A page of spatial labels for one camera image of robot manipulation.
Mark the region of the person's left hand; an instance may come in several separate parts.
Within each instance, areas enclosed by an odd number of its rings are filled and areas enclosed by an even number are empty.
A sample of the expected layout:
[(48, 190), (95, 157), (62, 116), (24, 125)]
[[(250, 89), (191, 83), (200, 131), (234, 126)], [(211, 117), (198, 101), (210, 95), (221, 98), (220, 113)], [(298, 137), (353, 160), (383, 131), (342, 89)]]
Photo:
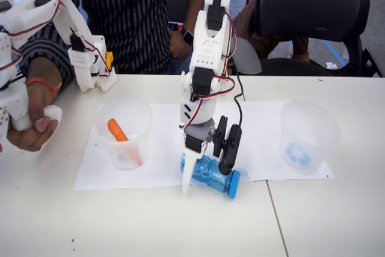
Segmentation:
[(183, 59), (193, 51), (179, 31), (169, 31), (168, 35), (170, 37), (170, 53), (174, 59)]

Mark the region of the person's right hand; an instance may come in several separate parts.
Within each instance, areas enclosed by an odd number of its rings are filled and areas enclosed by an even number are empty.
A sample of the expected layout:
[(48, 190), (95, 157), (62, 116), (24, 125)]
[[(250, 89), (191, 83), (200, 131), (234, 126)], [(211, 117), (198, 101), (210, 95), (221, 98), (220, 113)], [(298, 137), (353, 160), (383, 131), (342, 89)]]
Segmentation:
[(38, 83), (27, 86), (27, 92), (29, 97), (28, 116), (32, 126), (27, 130), (17, 131), (10, 125), (7, 139), (19, 149), (37, 152), (50, 139), (59, 125), (58, 120), (51, 119), (44, 113), (44, 108), (52, 104), (57, 98), (58, 92), (51, 95), (47, 87)]

